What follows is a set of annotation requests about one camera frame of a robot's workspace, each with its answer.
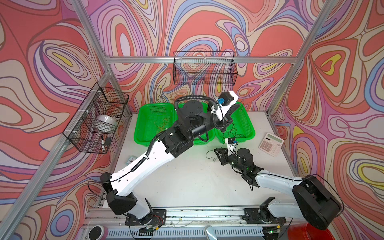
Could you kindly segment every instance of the swirly wallpaper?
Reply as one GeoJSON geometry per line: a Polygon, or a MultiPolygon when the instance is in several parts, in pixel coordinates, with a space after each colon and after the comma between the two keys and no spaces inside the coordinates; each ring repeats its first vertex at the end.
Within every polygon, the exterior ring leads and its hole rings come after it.
{"type": "Polygon", "coordinates": [[[300,176],[345,203],[339,239],[384,238],[383,69],[384,2],[339,1],[273,115],[300,176]]]}
{"type": "Polygon", "coordinates": [[[290,64],[237,64],[239,72],[234,86],[198,86],[173,84],[173,64],[123,64],[112,66],[121,89],[130,95],[129,107],[137,112],[147,103],[174,103],[181,96],[200,94],[217,98],[224,91],[234,90],[249,111],[268,109],[290,64]]]}
{"type": "Polygon", "coordinates": [[[93,0],[86,3],[109,56],[227,50],[296,56],[322,0],[93,0]]]}
{"type": "MultiPolygon", "coordinates": [[[[94,0],[86,4],[109,56],[173,56],[233,50],[235,56],[296,56],[323,1],[94,0]]],[[[175,86],[173,64],[114,64],[134,112],[186,94],[234,90],[249,111],[267,110],[288,64],[237,65],[235,86],[175,86]]]]}
{"type": "MultiPolygon", "coordinates": [[[[69,1],[0,0],[0,220],[103,71],[69,1]]],[[[106,155],[70,145],[13,239],[73,239],[97,199],[86,180],[108,169],[117,142],[106,155]]]]}

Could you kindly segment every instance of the black cable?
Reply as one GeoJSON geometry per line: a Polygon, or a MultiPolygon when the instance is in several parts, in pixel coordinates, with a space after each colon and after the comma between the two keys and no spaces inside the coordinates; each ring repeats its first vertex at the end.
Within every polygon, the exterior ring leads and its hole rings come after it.
{"type": "Polygon", "coordinates": [[[322,176],[320,176],[319,174],[312,174],[312,176],[315,176],[315,175],[316,175],[316,176],[319,176],[322,180],[324,180],[324,181],[325,181],[325,182],[332,188],[332,190],[337,194],[337,196],[340,198],[341,204],[342,204],[343,206],[342,206],[341,211],[339,212],[339,214],[336,215],[336,217],[340,216],[340,215],[343,213],[344,209],[345,209],[344,202],[343,202],[343,200],[341,199],[340,195],[339,195],[339,194],[337,193],[337,191],[332,187],[332,185],[328,183],[327,180],[325,180],[325,179],[324,179],[322,176]]]}
{"type": "Polygon", "coordinates": [[[285,234],[285,232],[287,231],[287,229],[288,229],[289,226],[291,225],[292,220],[293,220],[293,218],[291,218],[291,221],[289,222],[288,227],[284,230],[283,234],[281,234],[280,237],[277,238],[277,240],[279,240],[279,239],[285,234]]]}
{"type": "Polygon", "coordinates": [[[175,103],[174,103],[175,110],[177,111],[179,109],[179,102],[185,101],[185,100],[196,100],[196,99],[208,101],[212,103],[213,106],[215,106],[216,111],[218,110],[217,102],[213,98],[210,98],[204,95],[188,95],[188,96],[179,97],[178,99],[175,100],[175,103]]]}
{"type": "Polygon", "coordinates": [[[216,114],[212,114],[212,122],[213,122],[215,128],[216,128],[216,129],[222,129],[222,128],[224,128],[224,125],[219,126],[219,125],[216,124],[216,119],[215,119],[215,117],[217,117],[216,114]]]}
{"type": "Polygon", "coordinates": [[[208,142],[208,140],[209,140],[208,132],[205,132],[205,137],[206,137],[207,139],[202,138],[200,135],[199,135],[198,137],[199,137],[199,139],[200,139],[201,141],[203,141],[203,142],[208,142]]]}
{"type": "Polygon", "coordinates": [[[256,176],[257,175],[271,175],[271,176],[275,176],[275,177],[281,177],[281,178],[284,178],[284,179],[288,179],[288,180],[291,180],[291,181],[302,181],[302,179],[294,180],[294,179],[290,179],[290,178],[287,178],[287,177],[282,177],[282,176],[279,176],[279,175],[274,175],[274,174],[269,174],[269,173],[259,173],[259,174],[256,174],[256,176]]]}
{"type": "Polygon", "coordinates": [[[236,148],[237,148],[237,145],[238,143],[235,143],[236,145],[233,147],[233,151],[236,152],[236,148]]]}
{"type": "Polygon", "coordinates": [[[107,200],[106,198],[104,198],[104,197],[102,197],[102,196],[99,196],[99,195],[96,194],[94,191],[92,191],[91,188],[89,187],[89,182],[95,182],[95,181],[88,181],[88,182],[87,182],[88,189],[89,189],[94,195],[96,195],[96,196],[98,196],[98,197],[100,197],[100,198],[102,198],[102,199],[104,199],[104,200],[107,200]]]}
{"type": "Polygon", "coordinates": [[[229,146],[229,151],[231,151],[231,153],[233,153],[233,154],[236,154],[235,152],[235,148],[236,148],[236,146],[234,147],[234,149],[233,149],[233,151],[231,150],[231,146],[232,145],[234,145],[234,144],[237,144],[237,143],[232,143],[230,146],[229,146]]]}
{"type": "Polygon", "coordinates": [[[238,173],[238,174],[243,174],[242,172],[238,172],[236,171],[235,169],[233,169],[233,166],[231,166],[232,170],[235,172],[235,173],[238,173]]]}
{"type": "Polygon", "coordinates": [[[131,236],[133,237],[133,239],[136,239],[136,238],[133,236],[132,232],[131,232],[131,225],[128,225],[128,227],[129,227],[129,232],[131,233],[131,236]]]}
{"type": "Polygon", "coordinates": [[[221,112],[221,120],[222,120],[222,122],[223,122],[223,125],[224,125],[224,114],[223,114],[223,110],[221,109],[221,104],[219,104],[219,103],[217,103],[217,105],[219,106],[219,108],[220,108],[220,112],[221,112]]]}
{"type": "Polygon", "coordinates": [[[156,134],[156,135],[152,138],[151,142],[149,143],[147,152],[145,153],[145,155],[146,155],[147,157],[148,157],[149,154],[151,153],[152,148],[153,148],[153,145],[155,144],[156,140],[157,140],[157,139],[159,138],[159,136],[160,136],[161,134],[163,134],[164,132],[165,132],[165,130],[159,132],[158,134],[156,134]]]}
{"type": "Polygon", "coordinates": [[[93,182],[97,182],[97,183],[111,183],[111,182],[115,182],[115,181],[117,181],[117,180],[119,180],[119,179],[115,179],[115,180],[113,180],[113,181],[108,181],[108,182],[99,182],[99,181],[96,181],[96,180],[93,180],[92,178],[90,178],[90,177],[87,177],[86,176],[86,178],[89,178],[90,180],[92,180],[93,182]]]}
{"type": "Polygon", "coordinates": [[[213,158],[213,157],[207,157],[207,154],[209,153],[209,152],[215,152],[214,150],[209,150],[206,154],[205,154],[205,157],[207,158],[207,159],[211,159],[211,158],[213,158]]]}

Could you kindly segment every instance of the calculator keypad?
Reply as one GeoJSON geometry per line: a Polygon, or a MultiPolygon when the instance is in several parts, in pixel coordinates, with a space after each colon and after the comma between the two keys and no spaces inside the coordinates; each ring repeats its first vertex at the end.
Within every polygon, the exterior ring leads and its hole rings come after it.
{"type": "Polygon", "coordinates": [[[277,156],[281,148],[281,144],[274,145],[272,143],[269,143],[269,141],[267,140],[263,140],[262,144],[260,145],[260,148],[273,156],[277,156]]]}

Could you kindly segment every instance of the black wire basket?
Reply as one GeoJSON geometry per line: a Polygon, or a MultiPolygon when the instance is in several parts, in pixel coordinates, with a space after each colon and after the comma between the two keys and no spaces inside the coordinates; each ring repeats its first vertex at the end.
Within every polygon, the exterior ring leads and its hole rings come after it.
{"type": "Polygon", "coordinates": [[[120,90],[99,87],[80,120],[64,135],[79,152],[106,154],[128,99],[120,90]]]}
{"type": "Polygon", "coordinates": [[[175,85],[234,86],[237,68],[233,51],[175,51],[175,85]]]}

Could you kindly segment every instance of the calculator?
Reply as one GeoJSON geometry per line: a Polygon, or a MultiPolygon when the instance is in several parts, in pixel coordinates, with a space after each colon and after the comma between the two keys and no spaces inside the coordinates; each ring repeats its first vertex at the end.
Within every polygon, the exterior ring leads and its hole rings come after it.
{"type": "Polygon", "coordinates": [[[264,152],[276,157],[284,140],[272,133],[267,133],[262,140],[259,148],[264,152]]]}

